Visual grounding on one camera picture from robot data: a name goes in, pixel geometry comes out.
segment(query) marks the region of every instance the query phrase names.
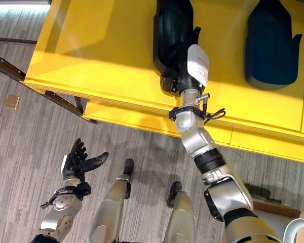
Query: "yellow table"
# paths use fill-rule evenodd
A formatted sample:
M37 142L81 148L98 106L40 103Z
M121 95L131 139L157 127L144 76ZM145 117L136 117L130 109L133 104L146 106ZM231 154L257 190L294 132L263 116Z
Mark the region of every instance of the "yellow table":
M215 141L304 162L304 4L281 1L302 33L297 81L261 91L244 79L247 18L256 0L191 0L199 44L210 59L209 111L226 117L207 129ZM88 98L84 118L179 136L153 65L156 0L53 1L24 84Z

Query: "gray carpet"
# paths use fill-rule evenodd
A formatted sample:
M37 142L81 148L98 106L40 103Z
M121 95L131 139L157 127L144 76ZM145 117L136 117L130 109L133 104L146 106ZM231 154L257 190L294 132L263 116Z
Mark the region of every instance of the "gray carpet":
M40 11L1 12L0 37L37 39L45 15ZM0 43L0 55L22 70L27 69L33 49L27 44ZM17 110L3 108L7 94L21 97ZM171 183L180 180L195 207L196 242L220 242L222 224L211 218L200 174L179 139L112 124L90 124L1 73L0 242L32 239L48 212L39 205L60 188L60 164L77 137L85 142L89 156L104 151L110 156L105 165L87 174L92 194L84 199L65 242L84 241L99 203L129 157L136 164L121 240L163 241L171 213L165 198ZM253 193L304 211L304 164L224 147L220 150Z

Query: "white label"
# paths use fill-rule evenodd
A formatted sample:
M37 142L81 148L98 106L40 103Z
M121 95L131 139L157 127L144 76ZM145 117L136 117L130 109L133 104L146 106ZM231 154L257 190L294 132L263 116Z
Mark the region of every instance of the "white label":
M206 86L208 80L208 64L208 56L200 46L194 44L188 48L188 73L204 87Z

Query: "black cylindrical joint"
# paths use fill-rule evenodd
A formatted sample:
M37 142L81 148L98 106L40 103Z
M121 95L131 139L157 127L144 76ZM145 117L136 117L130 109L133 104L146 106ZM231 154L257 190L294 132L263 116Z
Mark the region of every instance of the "black cylindrical joint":
M203 174L226 164L222 154L213 148L194 158L195 164Z
M256 217L256 216L251 210L245 209L245 208L240 208L240 209L234 209L232 211L227 212L224 215L224 222L225 222L225 227L228 227L228 225L234 221L235 219L242 218L242 217Z
M31 243L59 243L56 239L50 238L49 236L38 234L31 241Z

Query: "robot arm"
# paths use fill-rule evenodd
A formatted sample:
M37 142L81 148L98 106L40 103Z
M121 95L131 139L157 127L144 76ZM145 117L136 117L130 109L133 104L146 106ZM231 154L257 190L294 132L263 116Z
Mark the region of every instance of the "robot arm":
M179 110L199 109L200 94L196 89L181 92ZM204 118L195 109L176 114L176 129L188 154L208 186L204 192L211 215L225 223L227 242L280 242L277 234L253 212L252 198L238 174L226 163L204 128Z
M253 212L252 198L234 169L225 162L205 130L209 94L202 95L208 77L208 57L198 44L200 28L193 30L189 0L158 0L154 18L154 64L164 92L178 95L180 106L169 112L188 154L208 186L204 193L212 216L225 223L229 243L280 242L265 221Z
M90 185L85 182L85 172L101 166L108 153L86 160L84 143L77 139L66 158L62 169L63 187L51 199L41 205L44 209L52 205L45 216L32 243L61 243L71 230L73 220L82 206L84 196L91 193Z

